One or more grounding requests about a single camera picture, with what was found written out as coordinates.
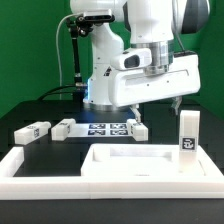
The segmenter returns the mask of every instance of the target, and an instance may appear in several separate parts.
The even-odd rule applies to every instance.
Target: printed logo
[[[128,135],[127,130],[111,130],[110,131],[111,135]]]
[[[60,123],[59,125],[64,125],[64,126],[66,126],[68,123]]]
[[[182,149],[195,150],[195,148],[196,148],[195,143],[196,143],[195,138],[183,138],[182,139]]]
[[[110,76],[111,71],[112,71],[111,67],[108,67],[108,69],[104,73],[104,76]]]
[[[110,124],[111,129],[127,129],[126,124]]]
[[[28,126],[27,127],[28,129],[35,129],[35,128],[37,128],[36,126],[32,126],[32,125],[30,125],[30,126]]]
[[[90,124],[89,129],[105,129],[106,124]]]
[[[38,138],[39,136],[40,136],[40,129],[38,128],[38,129],[34,130],[34,137]]]
[[[101,135],[106,135],[106,131],[105,130],[89,130],[88,131],[88,135],[94,135],[94,136],[101,136]]]
[[[68,131],[68,134],[69,134],[70,131],[71,131],[70,125],[68,125],[68,127],[67,127],[67,131]]]

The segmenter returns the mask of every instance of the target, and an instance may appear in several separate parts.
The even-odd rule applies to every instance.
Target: green wall
[[[185,47],[200,58],[202,87],[191,96],[224,119],[224,1],[210,0],[211,16],[197,34],[182,36]],[[69,0],[1,0],[0,8],[0,117],[24,100],[34,100],[59,86],[55,34],[60,20],[70,14]],[[112,29],[128,47],[129,33],[123,24]],[[81,72],[91,74],[91,42],[80,39]],[[63,83],[73,82],[69,34],[60,33]]]

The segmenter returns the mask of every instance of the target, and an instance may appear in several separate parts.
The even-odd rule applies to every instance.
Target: white standing block
[[[148,140],[148,128],[143,123],[139,123],[135,119],[128,119],[127,127],[136,141]]]
[[[179,169],[183,173],[194,172],[200,166],[197,154],[199,121],[200,111],[181,111]]]
[[[36,122],[14,132],[15,144],[27,145],[36,139],[47,135],[50,122]]]
[[[64,141],[75,125],[75,119],[64,119],[51,129],[53,141]]]

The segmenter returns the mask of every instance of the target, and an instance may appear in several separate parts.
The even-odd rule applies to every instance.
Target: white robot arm
[[[84,19],[112,13],[131,31],[131,48],[124,51],[123,41],[108,23],[94,27],[93,75],[84,100],[87,105],[106,110],[200,89],[198,57],[185,50],[174,54],[173,33],[197,32],[208,19],[208,0],[70,2],[72,11],[82,12]]]

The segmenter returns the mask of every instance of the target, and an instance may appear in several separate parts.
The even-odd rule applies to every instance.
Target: white tray
[[[13,177],[24,161],[14,147],[0,163],[0,199],[224,198],[224,178],[198,147],[179,169],[177,145],[93,144],[76,177]]]

